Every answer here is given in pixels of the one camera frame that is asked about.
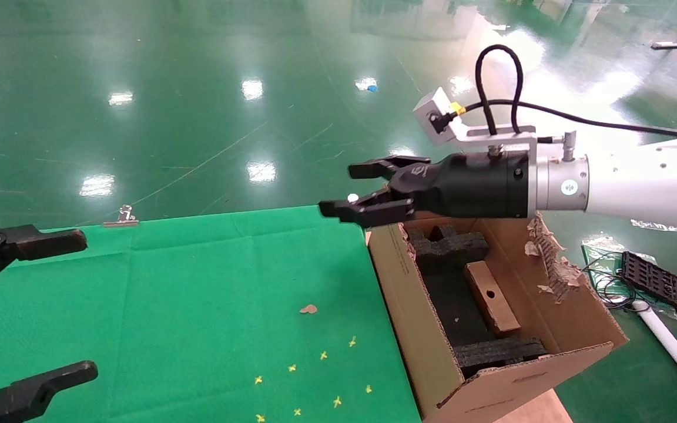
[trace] wooden block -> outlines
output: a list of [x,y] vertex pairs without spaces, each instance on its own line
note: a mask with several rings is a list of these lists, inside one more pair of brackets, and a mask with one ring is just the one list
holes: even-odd
[[511,307],[500,292],[495,278],[492,277],[486,262],[476,261],[467,264],[467,281],[472,289],[472,295],[480,307],[493,330],[503,334],[521,328]]

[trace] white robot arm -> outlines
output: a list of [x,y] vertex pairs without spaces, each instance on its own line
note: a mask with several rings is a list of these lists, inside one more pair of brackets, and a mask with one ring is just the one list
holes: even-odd
[[[516,66],[513,100],[487,100],[482,61],[505,51]],[[677,227],[677,139],[618,153],[575,155],[576,133],[559,139],[538,137],[534,126],[518,125],[517,107],[553,113],[570,120],[620,130],[677,136],[677,130],[586,120],[519,100],[524,73],[507,46],[484,49],[475,64],[481,102],[461,107],[443,89],[414,108],[425,135],[435,145],[456,143],[462,153],[438,163],[390,156],[349,166],[353,179],[384,177],[385,188],[362,198],[320,202],[326,217],[362,227],[413,219],[418,211],[451,217],[531,217],[537,210],[580,210]],[[496,125],[491,105],[511,105],[510,125]],[[468,127],[461,115],[482,108],[487,126]],[[540,156],[538,144],[562,143],[559,156]]]

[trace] yellow connector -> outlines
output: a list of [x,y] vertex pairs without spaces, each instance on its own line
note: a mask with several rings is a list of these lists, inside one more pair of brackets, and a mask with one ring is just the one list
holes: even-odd
[[467,112],[467,110],[457,102],[452,102],[451,107],[454,109],[454,112],[456,113],[457,116],[461,116],[463,115],[463,113]]

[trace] glossy floor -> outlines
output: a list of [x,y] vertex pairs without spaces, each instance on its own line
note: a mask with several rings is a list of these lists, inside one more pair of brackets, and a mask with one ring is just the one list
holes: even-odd
[[[674,0],[3,0],[0,226],[99,224],[121,204],[150,220],[374,190],[346,165],[453,152],[429,145],[411,108],[438,86],[475,101],[474,62],[492,43],[521,57],[526,101],[677,127],[677,51],[649,48],[676,35]],[[494,54],[484,69],[490,96],[510,97],[512,64]],[[520,120],[578,129],[588,150],[661,140],[530,110]],[[677,233],[547,220],[574,262],[582,239],[610,235],[677,273]],[[677,421],[677,369],[636,316],[617,317],[631,343],[559,396],[577,422]]]

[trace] white bar on floor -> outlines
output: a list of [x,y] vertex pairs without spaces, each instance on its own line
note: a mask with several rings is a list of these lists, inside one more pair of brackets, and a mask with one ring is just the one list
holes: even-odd
[[670,357],[677,363],[677,339],[670,333],[665,324],[658,318],[658,315],[651,310],[644,301],[634,301],[634,308],[639,311],[638,314],[652,333],[658,338],[660,343],[670,354]]
[[658,41],[652,44],[652,50],[673,50],[677,48],[677,42]]

